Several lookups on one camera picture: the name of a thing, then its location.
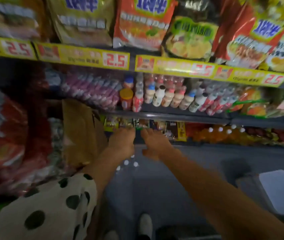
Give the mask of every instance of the cardboard box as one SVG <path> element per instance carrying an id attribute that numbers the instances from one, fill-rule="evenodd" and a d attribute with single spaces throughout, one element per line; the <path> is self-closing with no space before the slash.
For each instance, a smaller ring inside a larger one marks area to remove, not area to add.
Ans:
<path id="1" fill-rule="evenodd" d="M 62 101 L 64 119 L 64 156 L 79 168 L 94 161 L 106 148 L 107 138 L 96 110 L 74 99 Z"/>

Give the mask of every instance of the price label strip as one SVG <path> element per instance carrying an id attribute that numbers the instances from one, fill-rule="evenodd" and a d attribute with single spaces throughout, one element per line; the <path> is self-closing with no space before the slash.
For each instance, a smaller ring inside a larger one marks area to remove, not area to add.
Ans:
<path id="1" fill-rule="evenodd" d="M 128 70 L 130 54 L 64 44 L 35 43 L 39 59 L 70 65 Z"/>
<path id="2" fill-rule="evenodd" d="M 268 87 L 279 87 L 284 82 L 284 73 L 147 55 L 136 56 L 135 71 Z"/>
<path id="3" fill-rule="evenodd" d="M 0 56 L 18 59 L 37 60 L 31 42 L 1 37 Z"/>

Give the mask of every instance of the shoe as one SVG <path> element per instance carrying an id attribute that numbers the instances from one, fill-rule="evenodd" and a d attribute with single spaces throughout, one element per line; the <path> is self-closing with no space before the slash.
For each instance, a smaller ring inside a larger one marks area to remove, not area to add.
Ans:
<path id="1" fill-rule="evenodd" d="M 120 237 L 115 230 L 112 230 L 112 231 L 107 232 L 107 234 L 104 235 L 103 240 L 120 240 Z"/>
<path id="2" fill-rule="evenodd" d="M 142 214 L 140 216 L 138 225 L 137 225 L 137 235 L 147 235 L 150 239 L 152 238 L 153 225 L 152 219 L 149 214 Z"/>

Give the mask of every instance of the person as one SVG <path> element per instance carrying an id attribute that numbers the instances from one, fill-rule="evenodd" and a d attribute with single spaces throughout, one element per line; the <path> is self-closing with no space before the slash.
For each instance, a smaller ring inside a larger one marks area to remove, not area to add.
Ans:
<path id="1" fill-rule="evenodd" d="M 161 132 L 144 129 L 141 136 L 147 146 L 144 156 L 171 170 L 223 239 L 284 239 L 281 221 L 216 174 L 188 160 Z M 0 240 L 83 240 L 96 203 L 117 166 L 134 154 L 134 138 L 134 129 L 119 129 L 98 159 L 80 173 L 35 187 L 4 207 Z M 141 217 L 140 226 L 144 228 L 140 238 L 151 238 L 151 219 Z"/>

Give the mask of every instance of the red price number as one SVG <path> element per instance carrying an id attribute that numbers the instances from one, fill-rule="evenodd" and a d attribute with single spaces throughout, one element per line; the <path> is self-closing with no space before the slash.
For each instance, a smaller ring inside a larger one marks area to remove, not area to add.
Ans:
<path id="1" fill-rule="evenodd" d="M 123 54 L 113 54 L 103 52 L 103 65 L 112 68 L 126 68 L 128 56 Z"/>
<path id="2" fill-rule="evenodd" d="M 284 75 L 267 74 L 262 82 L 264 85 L 280 85 L 284 81 Z"/>
<path id="3" fill-rule="evenodd" d="M 214 66 L 194 63 L 190 75 L 210 77 L 213 73 Z"/>
<path id="4" fill-rule="evenodd" d="M 32 48 L 29 44 L 17 41 L 2 41 L 2 46 L 8 55 L 12 56 L 32 56 Z"/>

